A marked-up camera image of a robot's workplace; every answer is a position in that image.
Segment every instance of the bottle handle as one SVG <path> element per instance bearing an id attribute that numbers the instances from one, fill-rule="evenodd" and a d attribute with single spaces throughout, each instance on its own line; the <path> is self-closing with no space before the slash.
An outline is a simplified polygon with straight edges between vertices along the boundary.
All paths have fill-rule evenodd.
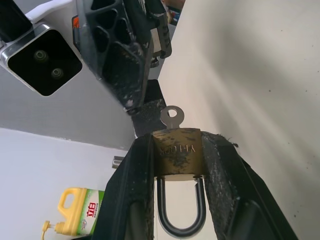
<path id="1" fill-rule="evenodd" d="M 68 213 L 69 213 L 69 207 L 65 208 L 65 201 L 67 199 L 67 196 L 72 194 L 74 198 L 76 198 L 76 194 L 78 192 L 79 188 L 77 187 L 70 187 L 67 188 L 61 195 L 59 204 L 58 204 L 58 211 L 67 219 L 68 218 Z"/>

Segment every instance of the detergent bottle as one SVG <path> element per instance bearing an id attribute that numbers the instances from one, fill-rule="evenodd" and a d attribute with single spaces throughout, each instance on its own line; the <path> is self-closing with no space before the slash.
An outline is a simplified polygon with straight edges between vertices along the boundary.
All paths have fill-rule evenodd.
<path id="1" fill-rule="evenodd" d="M 61 195 L 58 211 L 64 216 L 66 221 L 58 222 L 56 225 L 45 221 L 42 227 L 41 240 L 47 229 L 52 228 L 57 234 L 69 236 L 90 235 L 94 232 L 104 191 L 70 187 Z M 73 195 L 71 206 L 65 208 L 65 201 L 68 195 Z"/>

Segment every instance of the key head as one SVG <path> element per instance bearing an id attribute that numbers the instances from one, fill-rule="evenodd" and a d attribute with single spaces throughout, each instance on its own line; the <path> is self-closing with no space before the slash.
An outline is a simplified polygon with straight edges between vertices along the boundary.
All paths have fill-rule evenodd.
<path id="1" fill-rule="evenodd" d="M 169 111 L 174 110 L 175 116 L 170 116 Z M 167 106 L 161 111 L 160 119 L 167 129 L 178 129 L 185 119 L 184 111 L 178 106 Z"/>

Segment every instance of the black camera face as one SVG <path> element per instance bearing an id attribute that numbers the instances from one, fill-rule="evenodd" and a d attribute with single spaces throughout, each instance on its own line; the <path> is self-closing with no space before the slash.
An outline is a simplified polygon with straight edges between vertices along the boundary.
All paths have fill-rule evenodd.
<path id="1" fill-rule="evenodd" d="M 81 71 L 82 63 L 51 29 L 11 56 L 8 67 L 41 95 L 50 96 Z"/>

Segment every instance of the brass padlock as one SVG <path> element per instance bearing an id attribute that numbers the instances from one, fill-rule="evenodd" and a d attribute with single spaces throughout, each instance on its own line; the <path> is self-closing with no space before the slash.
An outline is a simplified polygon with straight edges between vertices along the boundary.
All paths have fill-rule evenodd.
<path id="1" fill-rule="evenodd" d="M 169 116 L 169 110 L 176 116 Z M 168 129 L 155 131 L 154 176 L 157 177 L 158 216 L 162 227 L 176 238 L 187 238 L 201 230 L 206 221 L 205 190 L 202 175 L 205 175 L 202 134 L 197 128 L 179 128 L 185 114 L 177 106 L 167 106 L 161 111 L 161 121 Z M 194 223 L 184 229 L 173 226 L 167 216 L 165 182 L 194 178 L 197 216 Z"/>

